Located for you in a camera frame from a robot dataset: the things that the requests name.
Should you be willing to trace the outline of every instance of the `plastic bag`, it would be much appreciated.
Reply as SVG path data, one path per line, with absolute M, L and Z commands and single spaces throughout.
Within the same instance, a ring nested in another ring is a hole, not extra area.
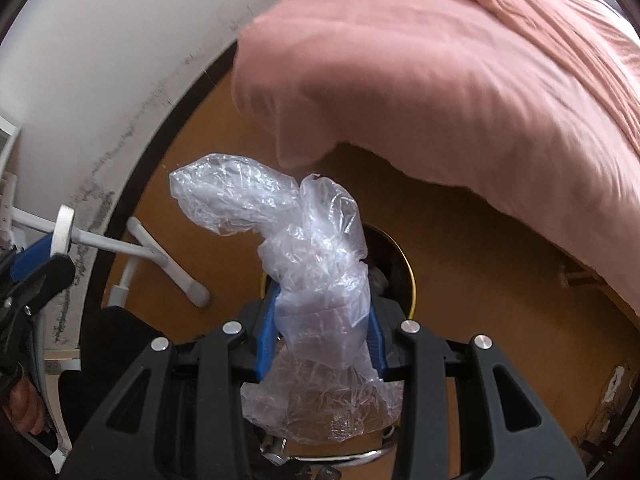
M 358 205 L 328 178 L 295 179 L 244 156 L 213 153 L 174 171 L 171 194 L 220 235 L 253 230 L 282 291 L 275 323 L 298 359 L 346 368 L 367 335 L 370 293 Z
M 298 188 L 255 160 L 218 153 L 174 171 L 170 184 L 196 224 L 220 235 L 259 232 L 264 270 L 282 289 L 275 323 L 286 347 L 263 382 L 242 386 L 244 417 L 308 444 L 392 424 L 402 384 L 378 378 L 365 345 L 367 247 L 351 195 L 328 178 L 309 175 Z

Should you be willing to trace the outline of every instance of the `pink bed sheet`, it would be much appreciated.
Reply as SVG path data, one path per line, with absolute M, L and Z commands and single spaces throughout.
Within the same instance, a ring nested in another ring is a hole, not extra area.
M 232 91 L 283 166 L 349 142 L 468 187 L 640 314 L 639 60 L 600 0 L 283 0 Z

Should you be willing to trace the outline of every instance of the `blue gripper pad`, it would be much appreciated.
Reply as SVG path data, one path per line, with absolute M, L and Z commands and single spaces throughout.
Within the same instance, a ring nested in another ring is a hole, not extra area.
M 367 347 L 371 357 L 371 365 L 376 369 L 380 377 L 386 371 L 385 338 L 380 328 L 380 322 L 376 311 L 371 307 L 369 312 L 369 326 L 367 327 Z
M 258 336 L 258 348 L 255 360 L 255 374 L 259 381 L 271 370 L 273 357 L 276 353 L 276 342 L 278 340 L 278 329 L 276 328 L 276 298 L 280 293 L 280 285 L 273 282 L 267 291 L 264 301 L 268 301 L 267 314 L 264 316 L 262 330 Z
M 9 270 L 9 276 L 15 283 L 23 281 L 50 258 L 52 239 L 53 234 L 49 234 L 15 257 Z

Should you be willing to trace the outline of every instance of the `wooden floor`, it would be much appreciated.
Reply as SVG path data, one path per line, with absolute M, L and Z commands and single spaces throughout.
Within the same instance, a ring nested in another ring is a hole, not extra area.
M 140 265 L 127 308 L 176 342 L 235 316 L 259 294 L 257 235 L 220 237 L 190 223 L 169 195 L 168 174 L 211 152 L 250 156 L 279 168 L 274 140 L 236 111 L 225 78 L 185 125 L 156 169 L 136 215 L 149 232 L 212 292 L 199 310 L 159 267 Z M 601 400 L 612 372 L 626 373 L 622 405 L 640 370 L 640 333 L 597 290 L 562 288 L 566 258 L 546 240 L 470 192 L 411 180 L 364 150 L 341 146 L 311 171 L 336 180 L 362 218 L 392 235 L 417 282 L 416 318 L 435 333 L 468 341 L 489 334 L 520 369 L 566 434 L 597 431 L 611 404 Z M 122 270 L 118 258 L 110 284 Z M 390 477 L 391 459 L 345 478 Z

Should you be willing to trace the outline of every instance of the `human hand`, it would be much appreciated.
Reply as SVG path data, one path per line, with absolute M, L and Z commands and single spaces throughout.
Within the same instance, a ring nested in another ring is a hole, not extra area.
M 9 405 L 3 406 L 3 409 L 15 431 L 37 435 L 44 428 L 44 401 L 25 377 L 13 387 L 9 394 Z

